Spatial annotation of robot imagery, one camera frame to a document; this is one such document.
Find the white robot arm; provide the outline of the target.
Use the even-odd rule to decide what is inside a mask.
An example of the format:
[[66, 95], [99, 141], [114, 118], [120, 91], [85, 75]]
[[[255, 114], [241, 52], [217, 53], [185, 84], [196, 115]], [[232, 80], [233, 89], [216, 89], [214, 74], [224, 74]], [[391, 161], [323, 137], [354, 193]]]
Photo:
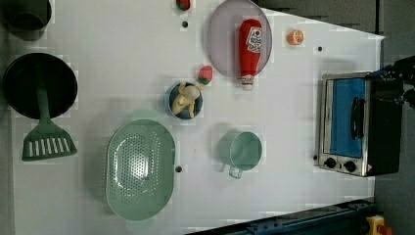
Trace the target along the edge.
[[[387, 65], [380, 70], [373, 71], [367, 75], [372, 80], [385, 82], [396, 82], [398, 84], [414, 85], [415, 82], [415, 56], [410, 56]], [[411, 108], [415, 106], [414, 88], [399, 88], [397, 91], [376, 92], [374, 97], [381, 101], [408, 104]]]

